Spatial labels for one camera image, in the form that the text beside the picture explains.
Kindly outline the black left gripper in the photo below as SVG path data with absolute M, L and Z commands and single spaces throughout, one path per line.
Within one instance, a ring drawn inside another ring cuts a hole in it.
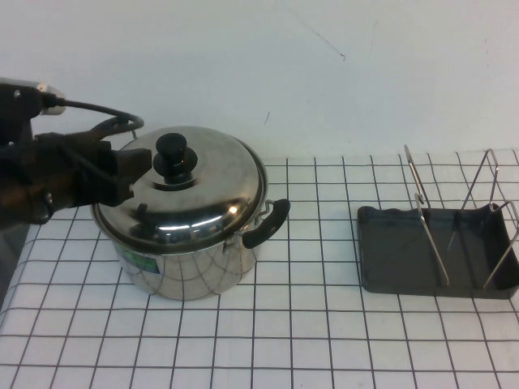
M 133 182 L 152 167 L 149 149 L 117 151 L 106 141 L 78 143 L 73 156 L 79 164 L 81 205 L 118 206 L 133 197 Z

